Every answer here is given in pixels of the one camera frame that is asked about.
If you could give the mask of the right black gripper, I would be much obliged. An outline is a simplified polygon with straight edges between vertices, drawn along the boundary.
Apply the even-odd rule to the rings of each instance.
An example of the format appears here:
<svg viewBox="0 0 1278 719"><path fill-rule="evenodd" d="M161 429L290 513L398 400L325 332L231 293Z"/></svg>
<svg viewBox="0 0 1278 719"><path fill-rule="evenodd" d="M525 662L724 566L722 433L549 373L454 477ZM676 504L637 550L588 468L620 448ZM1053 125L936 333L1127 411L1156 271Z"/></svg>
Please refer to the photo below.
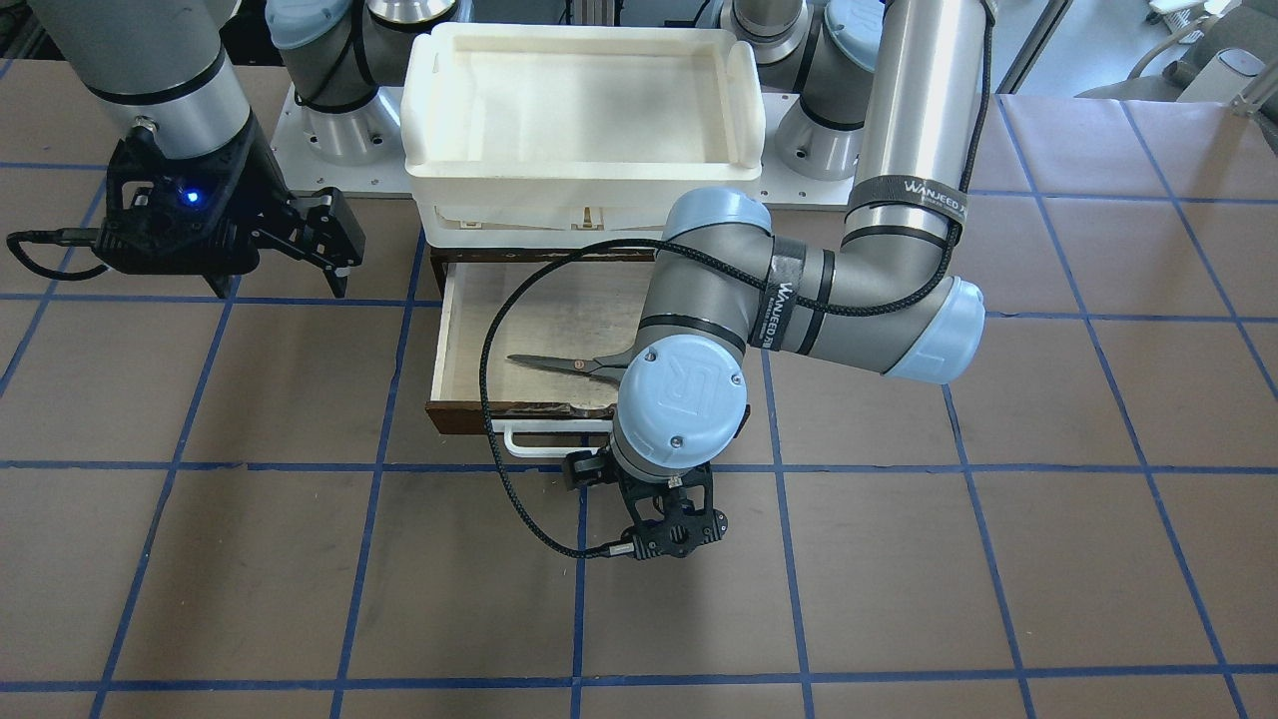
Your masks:
<svg viewBox="0 0 1278 719"><path fill-rule="evenodd" d="M348 292L348 275L363 264L366 232L346 195L323 186L311 195L294 195L265 132L252 132L242 178L236 185L236 229L256 249L282 252L316 266L334 296Z"/></svg>

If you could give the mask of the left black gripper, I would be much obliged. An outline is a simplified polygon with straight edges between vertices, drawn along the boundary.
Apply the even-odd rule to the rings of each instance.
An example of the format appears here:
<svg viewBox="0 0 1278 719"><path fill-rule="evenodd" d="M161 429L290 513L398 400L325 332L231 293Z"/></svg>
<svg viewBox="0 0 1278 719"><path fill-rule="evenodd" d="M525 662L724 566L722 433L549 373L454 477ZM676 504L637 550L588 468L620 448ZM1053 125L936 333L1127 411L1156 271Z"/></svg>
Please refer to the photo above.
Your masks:
<svg viewBox="0 0 1278 719"><path fill-rule="evenodd" d="M576 450L561 461L561 470L567 490L581 490L585 487L619 485L621 469L608 447L596 450Z"/></svg>

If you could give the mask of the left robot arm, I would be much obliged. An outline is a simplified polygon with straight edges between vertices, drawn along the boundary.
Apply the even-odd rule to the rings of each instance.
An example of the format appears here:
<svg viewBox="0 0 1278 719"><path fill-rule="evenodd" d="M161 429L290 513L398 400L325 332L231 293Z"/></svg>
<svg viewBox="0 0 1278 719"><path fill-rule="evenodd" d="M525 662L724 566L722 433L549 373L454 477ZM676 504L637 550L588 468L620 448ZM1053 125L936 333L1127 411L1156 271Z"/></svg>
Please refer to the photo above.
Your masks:
<svg viewBox="0 0 1278 719"><path fill-rule="evenodd" d="M619 378L610 438L566 460L574 485L684 487L748 414L749 347L944 384L984 332L984 299L951 273L989 100L990 1L875 1L872 68L828 88L858 101L849 206L773 215L744 192L685 193Z"/></svg>

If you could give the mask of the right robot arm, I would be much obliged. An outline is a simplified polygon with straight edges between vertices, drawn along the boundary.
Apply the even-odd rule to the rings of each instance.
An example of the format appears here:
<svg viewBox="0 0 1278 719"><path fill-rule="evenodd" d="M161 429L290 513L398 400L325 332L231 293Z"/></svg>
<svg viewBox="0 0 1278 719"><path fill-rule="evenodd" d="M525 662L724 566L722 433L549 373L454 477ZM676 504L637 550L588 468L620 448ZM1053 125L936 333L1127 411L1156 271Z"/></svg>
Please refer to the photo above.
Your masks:
<svg viewBox="0 0 1278 719"><path fill-rule="evenodd" d="M28 272L83 282L106 272L197 275L219 299L263 250L316 266L334 296L363 263L346 195L288 190L268 135L204 1L33 1L119 129L98 229L12 232ZM321 158L366 163L400 135L383 88L405 82L412 42L469 22L470 1L268 1L265 22Z"/></svg>

